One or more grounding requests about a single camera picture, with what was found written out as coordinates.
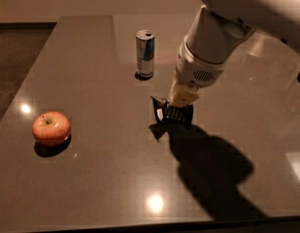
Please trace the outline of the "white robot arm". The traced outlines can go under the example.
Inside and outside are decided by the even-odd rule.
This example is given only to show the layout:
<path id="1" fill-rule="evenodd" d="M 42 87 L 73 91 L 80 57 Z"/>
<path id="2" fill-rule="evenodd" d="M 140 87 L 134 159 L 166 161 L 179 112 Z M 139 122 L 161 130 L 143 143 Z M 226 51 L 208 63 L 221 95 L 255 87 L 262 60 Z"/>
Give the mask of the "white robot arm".
<path id="1" fill-rule="evenodd" d="M 198 89 L 214 84 L 228 58 L 255 30 L 300 54 L 300 0 L 201 0 L 203 5 L 180 46 L 168 101 L 182 108 Z"/>

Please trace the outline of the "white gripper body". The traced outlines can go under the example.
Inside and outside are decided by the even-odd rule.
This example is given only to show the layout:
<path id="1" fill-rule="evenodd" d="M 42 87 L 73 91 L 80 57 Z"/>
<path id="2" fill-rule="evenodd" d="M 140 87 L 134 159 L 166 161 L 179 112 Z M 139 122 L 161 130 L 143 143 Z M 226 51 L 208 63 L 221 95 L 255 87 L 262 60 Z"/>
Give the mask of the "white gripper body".
<path id="1" fill-rule="evenodd" d="M 185 36 L 176 64 L 180 82 L 198 87 L 213 85 L 224 71 L 227 58 L 228 46 L 223 37 L 205 37 L 194 42 Z"/>

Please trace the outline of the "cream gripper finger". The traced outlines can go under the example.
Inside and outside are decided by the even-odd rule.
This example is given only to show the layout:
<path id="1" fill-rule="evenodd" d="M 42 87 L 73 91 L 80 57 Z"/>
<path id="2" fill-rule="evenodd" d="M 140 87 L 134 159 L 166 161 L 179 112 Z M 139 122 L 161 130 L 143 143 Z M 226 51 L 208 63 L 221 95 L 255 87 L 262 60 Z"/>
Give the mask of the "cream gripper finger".
<path id="1" fill-rule="evenodd" d="M 169 101 L 172 107 L 183 108 L 199 98 L 198 87 L 179 83 L 178 93 L 174 101 Z"/>
<path id="2" fill-rule="evenodd" d="M 179 72 L 178 70 L 175 70 L 173 74 L 172 84 L 169 91 L 169 96 L 168 96 L 169 101 L 175 100 L 178 93 L 178 86 L 179 86 Z"/>

